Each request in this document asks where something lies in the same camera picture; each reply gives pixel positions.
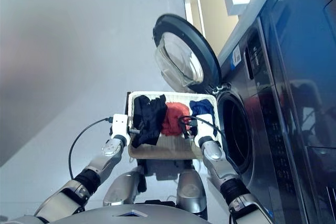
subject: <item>open washer door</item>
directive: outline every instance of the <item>open washer door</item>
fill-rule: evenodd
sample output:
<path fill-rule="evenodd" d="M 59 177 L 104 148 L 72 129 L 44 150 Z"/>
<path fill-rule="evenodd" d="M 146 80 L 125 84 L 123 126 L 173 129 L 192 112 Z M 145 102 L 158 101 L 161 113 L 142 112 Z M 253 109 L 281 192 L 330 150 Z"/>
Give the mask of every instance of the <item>open washer door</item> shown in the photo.
<path fill-rule="evenodd" d="M 177 92 L 213 93 L 222 79 L 209 43 L 188 21 L 164 14 L 156 21 L 153 38 L 161 75 Z"/>

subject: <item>door glass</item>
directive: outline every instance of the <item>door glass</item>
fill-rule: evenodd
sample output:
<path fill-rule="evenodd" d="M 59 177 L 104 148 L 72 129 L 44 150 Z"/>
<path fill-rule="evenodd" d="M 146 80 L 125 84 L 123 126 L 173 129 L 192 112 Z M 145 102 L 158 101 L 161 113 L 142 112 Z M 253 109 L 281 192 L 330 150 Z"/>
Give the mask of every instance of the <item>door glass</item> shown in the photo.
<path fill-rule="evenodd" d="M 178 92 L 192 92 L 188 86 L 203 82 L 203 70 L 189 46 L 178 36 L 164 33 L 155 59 L 167 83 Z"/>

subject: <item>laundry basket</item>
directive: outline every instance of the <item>laundry basket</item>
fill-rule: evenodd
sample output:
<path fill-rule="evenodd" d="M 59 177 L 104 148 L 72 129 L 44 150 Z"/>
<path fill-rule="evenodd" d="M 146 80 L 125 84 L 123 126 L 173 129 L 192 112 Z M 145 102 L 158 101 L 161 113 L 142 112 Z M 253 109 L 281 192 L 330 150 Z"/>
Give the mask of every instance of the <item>laundry basket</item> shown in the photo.
<path fill-rule="evenodd" d="M 213 95 L 209 94 L 192 94 L 192 93 L 177 93 L 177 92 L 131 92 L 128 98 L 128 116 L 129 127 L 133 127 L 134 115 L 134 99 L 145 95 L 150 100 L 166 96 L 166 102 L 180 102 L 189 107 L 190 115 L 192 110 L 189 106 L 190 101 L 200 101 L 207 99 L 214 107 L 215 125 L 219 127 L 219 118 L 217 110 L 217 101 Z M 129 145 L 129 155 L 136 159 L 202 159 L 201 149 L 197 147 L 193 140 L 187 140 L 183 134 L 180 136 L 165 136 L 160 134 L 156 145 L 142 144 L 138 148 L 132 146 L 132 141 L 135 134 L 131 134 L 131 144 Z M 216 140 L 222 144 L 221 135 L 217 134 Z"/>

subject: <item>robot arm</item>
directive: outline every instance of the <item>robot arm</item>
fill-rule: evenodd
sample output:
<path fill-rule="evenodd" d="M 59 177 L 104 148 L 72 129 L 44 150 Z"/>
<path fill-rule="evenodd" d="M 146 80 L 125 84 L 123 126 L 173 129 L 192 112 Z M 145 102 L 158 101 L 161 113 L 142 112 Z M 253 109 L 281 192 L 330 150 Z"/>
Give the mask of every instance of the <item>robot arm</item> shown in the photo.
<path fill-rule="evenodd" d="M 211 115 L 198 117 L 212 123 Z M 272 224 L 265 209 L 240 180 L 225 152 L 214 141 L 212 131 L 206 123 L 197 121 L 195 144 L 202 150 L 203 162 L 209 171 L 211 182 L 224 197 L 234 223 Z"/>
<path fill-rule="evenodd" d="M 38 221 L 36 218 L 43 223 L 48 223 L 84 211 L 90 196 L 110 176 L 113 168 L 121 160 L 124 147 L 129 144 L 127 121 L 127 115 L 114 115 L 113 134 L 103 146 L 101 154 L 73 180 L 68 181 L 42 203 L 34 214 L 36 223 Z M 16 221 L 16 223 L 25 223 L 22 220 Z"/>

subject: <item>washing machine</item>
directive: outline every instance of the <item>washing machine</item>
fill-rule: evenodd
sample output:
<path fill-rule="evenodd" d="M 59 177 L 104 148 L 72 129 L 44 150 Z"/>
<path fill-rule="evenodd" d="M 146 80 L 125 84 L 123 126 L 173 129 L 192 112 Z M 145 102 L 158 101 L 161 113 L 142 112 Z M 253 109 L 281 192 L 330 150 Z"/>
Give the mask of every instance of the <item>washing machine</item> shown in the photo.
<path fill-rule="evenodd" d="M 158 18 L 153 39 L 162 77 L 175 91 L 216 97 L 222 146 L 274 221 L 304 223 L 260 20 L 221 66 L 201 33 L 176 15 Z"/>

